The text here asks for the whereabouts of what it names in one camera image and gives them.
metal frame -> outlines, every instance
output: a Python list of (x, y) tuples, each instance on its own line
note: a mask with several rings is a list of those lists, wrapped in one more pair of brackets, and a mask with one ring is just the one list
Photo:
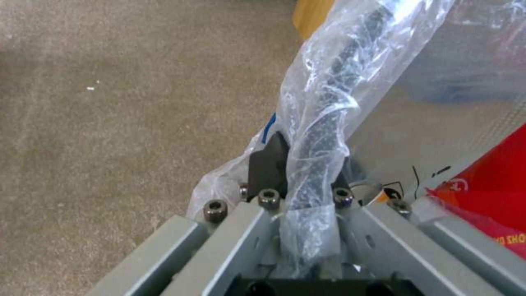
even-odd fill
[(425, 295), (502, 295), (384, 203), (345, 218), (344, 240), (378, 278), (402, 274)]
[(223, 295), (237, 275), (254, 270), (276, 233), (267, 211), (239, 203), (162, 295)]
[(204, 225), (173, 216), (87, 295), (159, 295), (207, 238)]

yellow object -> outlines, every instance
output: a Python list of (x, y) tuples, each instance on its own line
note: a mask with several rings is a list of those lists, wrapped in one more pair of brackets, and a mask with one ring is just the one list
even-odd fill
[(298, 0), (292, 23), (301, 38), (307, 40), (325, 21), (334, 0)]

plastic wrap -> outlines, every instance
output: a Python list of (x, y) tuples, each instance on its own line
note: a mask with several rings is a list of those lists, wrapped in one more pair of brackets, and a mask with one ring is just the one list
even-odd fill
[(350, 137), (355, 180), (409, 202), (526, 122), (526, 1), (457, 0), (444, 24)]
[[(313, 275), (340, 252), (330, 184), (349, 155), (345, 140), (376, 106), (442, 24), (453, 0), (339, 1), (327, 21), (304, 43), (281, 87), (276, 128), (291, 145), (287, 210), (280, 236), (282, 274)], [(203, 177), (188, 215), (206, 200), (238, 200), (247, 156)]]

gray surface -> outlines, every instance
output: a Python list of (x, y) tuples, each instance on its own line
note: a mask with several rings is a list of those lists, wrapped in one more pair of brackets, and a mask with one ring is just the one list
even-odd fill
[(225, 294), (236, 276), (256, 268), (276, 233), (267, 211), (239, 203), (162, 295)]
[(429, 296), (502, 295), (385, 203), (356, 210), (340, 225), (378, 278), (400, 272)]
[(526, 262), (473, 226), (449, 216), (419, 228), (505, 295), (526, 295)]
[(184, 214), (274, 110), (294, 4), (1, 0), (0, 295), (82, 294)]
[(104, 276), (88, 296), (159, 295), (207, 238), (204, 225), (174, 215)]

machine part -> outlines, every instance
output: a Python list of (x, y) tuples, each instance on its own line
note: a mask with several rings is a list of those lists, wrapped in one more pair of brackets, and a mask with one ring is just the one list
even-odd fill
[(159, 295), (207, 236), (202, 224), (173, 216), (87, 295)]
[(411, 205), (403, 200), (390, 199), (387, 201), (387, 205), (404, 218), (409, 217), (411, 214)]
[(419, 228), (504, 294), (526, 295), (526, 261), (465, 221), (448, 216)]
[(248, 184), (243, 183), (239, 186), (239, 199), (248, 202)]
[[(274, 189), (279, 192), (281, 198), (285, 198), (288, 192), (287, 183), (287, 157), (289, 145), (280, 132), (270, 137), (263, 150), (253, 152), (248, 164), (248, 184), (240, 186), (240, 197), (242, 201), (250, 202), (257, 197), (263, 189)], [(332, 184), (332, 188), (348, 189), (347, 179), (340, 172)]]
[(210, 200), (203, 207), (203, 215), (210, 223), (221, 223), (228, 215), (227, 203), (223, 200)]
[(225, 294), (236, 276), (251, 276), (278, 234), (276, 223), (260, 206), (239, 203), (162, 295)]
[(349, 189), (335, 188), (332, 191), (332, 198), (337, 209), (344, 209), (351, 207), (353, 195)]
[(259, 205), (268, 211), (279, 209), (280, 199), (279, 192), (274, 189), (263, 189), (258, 194)]
[(377, 278), (401, 273), (428, 296), (502, 295), (384, 203), (353, 211), (340, 226)]
[(278, 295), (357, 295), (357, 296), (421, 296), (422, 293), (407, 280), (289, 280), (244, 279), (234, 280), (225, 296)]

